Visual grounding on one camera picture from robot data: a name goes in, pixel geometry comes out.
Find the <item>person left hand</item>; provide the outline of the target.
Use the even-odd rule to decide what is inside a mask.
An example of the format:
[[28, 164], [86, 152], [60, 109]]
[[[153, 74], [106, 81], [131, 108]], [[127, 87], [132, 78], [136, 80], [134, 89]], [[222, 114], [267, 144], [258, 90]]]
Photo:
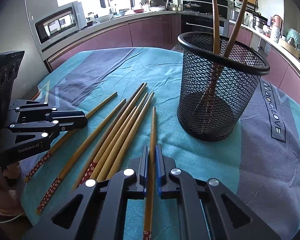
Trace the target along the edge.
[[11, 165], [8, 169], [0, 168], [0, 216], [13, 217], [23, 213], [17, 185], [20, 167]]

